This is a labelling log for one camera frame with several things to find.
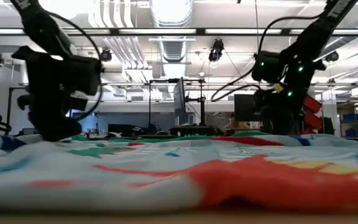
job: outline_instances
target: black cable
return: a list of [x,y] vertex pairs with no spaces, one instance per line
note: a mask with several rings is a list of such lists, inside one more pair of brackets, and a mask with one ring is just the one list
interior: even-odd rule
[[[63,22],[66,22],[67,24],[73,26],[75,29],[77,29],[79,32],[81,32],[91,42],[91,44],[94,47],[96,53],[98,54],[100,64],[102,63],[101,54],[100,54],[100,51],[98,49],[98,46],[96,45],[96,43],[92,40],[92,38],[83,29],[81,29],[78,25],[76,25],[74,22],[70,21],[69,19],[66,19],[66,18],[64,18],[64,17],[62,17],[62,16],[60,16],[60,15],[58,15],[56,13],[48,12],[48,14],[50,14],[51,16],[53,16],[53,17],[55,17],[57,19],[60,19]],[[102,86],[102,81],[101,80],[100,80],[100,83],[99,83],[99,87],[100,87],[100,94],[99,94],[97,102],[87,112],[82,113],[77,118],[74,118],[75,121],[80,121],[80,120],[86,118],[91,113],[93,113],[93,111],[99,106],[100,101],[101,101],[102,96],[103,96],[103,86]]]
[[199,118],[199,119],[201,119],[201,116],[200,116],[200,114],[196,111],[196,109],[194,108],[194,106],[193,105],[191,105],[189,102],[187,102],[187,104],[189,105],[189,106],[191,106],[191,108],[194,110],[194,114],[196,114],[197,115],[197,117]]
[[[287,20],[287,19],[317,19],[320,15],[321,15],[321,14],[318,14],[317,16],[311,16],[311,17],[308,17],[308,16],[285,16],[285,17],[281,17],[281,18],[278,18],[278,19],[272,21],[269,25],[267,25],[267,27],[265,28],[265,30],[264,30],[262,36],[260,37],[260,42],[259,42],[259,47],[258,47],[258,54],[259,54],[260,51],[262,50],[262,44],[263,44],[263,42],[264,42],[265,36],[266,36],[266,34],[267,34],[267,31],[268,31],[275,23],[280,22],[280,21],[284,21],[284,20]],[[233,93],[233,92],[235,92],[235,91],[237,91],[237,90],[242,89],[242,88],[236,88],[235,90],[231,90],[231,91],[229,91],[229,93],[226,93],[225,95],[220,96],[218,99],[214,99],[214,97],[216,96],[216,94],[218,94],[220,91],[224,90],[224,89],[225,89],[226,87],[228,87],[228,86],[231,86],[231,85],[235,84],[235,83],[238,82],[240,79],[243,79],[243,78],[245,78],[246,76],[248,76],[249,74],[251,74],[251,72],[254,70],[254,67],[255,67],[255,64],[254,64],[254,66],[252,66],[252,68],[251,68],[247,73],[245,73],[244,75],[240,76],[239,78],[237,78],[237,79],[235,79],[235,80],[229,82],[228,84],[222,86],[220,89],[216,90],[216,92],[215,92],[215,93],[212,95],[212,97],[211,97],[211,101],[212,101],[212,102],[218,101],[218,100],[224,98],[225,96],[227,96],[227,95],[229,95],[229,94],[231,94],[231,93]]]

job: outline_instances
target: ceiling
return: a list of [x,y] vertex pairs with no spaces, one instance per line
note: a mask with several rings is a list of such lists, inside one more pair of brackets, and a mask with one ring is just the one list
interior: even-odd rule
[[[0,27],[22,27],[19,15],[9,1],[0,0]],[[319,14],[324,7],[325,1],[320,0],[242,0],[241,4],[236,4],[236,0],[194,0],[193,12],[191,15],[192,27],[248,27],[264,28],[268,23],[282,16],[314,16]],[[135,27],[151,27],[151,15],[148,1],[132,1],[131,19]],[[73,22],[82,28],[91,27],[88,22],[87,14],[79,14],[72,19]],[[62,27],[68,27],[62,22],[58,22]],[[304,28],[310,21],[283,21],[275,27]],[[339,24],[338,28],[354,29],[358,27],[358,3]],[[205,73],[207,82],[227,82],[243,74],[252,66],[253,53],[257,50],[258,37],[221,37],[224,42],[224,55],[216,68],[211,68],[208,62],[208,52],[214,39],[217,37],[195,37],[194,42],[190,42],[188,49],[187,75],[191,78],[198,78],[199,72]],[[78,47],[79,54],[88,55],[93,52],[90,43],[84,37],[72,37],[73,43]],[[107,47],[100,37],[94,38],[100,47]],[[263,44],[264,50],[279,52],[289,45],[288,37],[266,37]],[[160,64],[161,56],[156,42],[149,41],[149,37],[139,37],[140,47],[146,60],[153,67],[154,78],[163,74]],[[0,36],[0,46],[20,46],[30,45],[35,49],[37,46],[27,37],[2,37]],[[4,57],[10,58],[11,48],[1,49]],[[339,60],[329,65],[324,72],[317,72],[314,82],[326,82],[332,76],[355,70],[358,68],[358,39],[337,49]],[[109,72],[105,77],[112,82],[122,81],[119,73],[122,71],[121,62],[113,56],[113,59],[105,65]],[[358,82],[358,72],[349,77],[338,80],[337,82]]]

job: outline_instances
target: colorful cloth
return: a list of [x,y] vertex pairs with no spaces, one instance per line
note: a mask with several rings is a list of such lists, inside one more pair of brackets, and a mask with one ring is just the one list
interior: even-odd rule
[[0,137],[0,209],[161,212],[235,197],[273,210],[358,212],[355,141],[262,133],[79,140]]

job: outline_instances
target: ventilation duct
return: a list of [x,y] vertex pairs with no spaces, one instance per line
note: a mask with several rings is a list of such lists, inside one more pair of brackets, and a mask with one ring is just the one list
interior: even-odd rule
[[346,44],[356,40],[358,37],[340,37],[331,43],[329,43],[323,52],[321,53],[321,57],[325,57],[326,55],[330,54],[331,52],[335,51],[336,49],[345,46]]
[[[189,27],[193,0],[150,0],[152,22],[154,27]],[[170,41],[160,41],[160,53],[164,73],[168,78],[182,77],[186,73],[186,65],[180,64],[186,60],[188,42],[186,37],[169,37]]]

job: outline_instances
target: computer monitor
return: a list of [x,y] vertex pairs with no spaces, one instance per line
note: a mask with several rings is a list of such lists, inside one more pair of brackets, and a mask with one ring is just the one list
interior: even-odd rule
[[186,124],[188,122],[188,117],[186,113],[185,86],[183,84],[183,77],[179,79],[173,89],[173,105],[175,107],[175,120],[177,121],[177,124]]
[[234,114],[236,121],[260,121],[260,113],[256,111],[253,95],[234,95]]

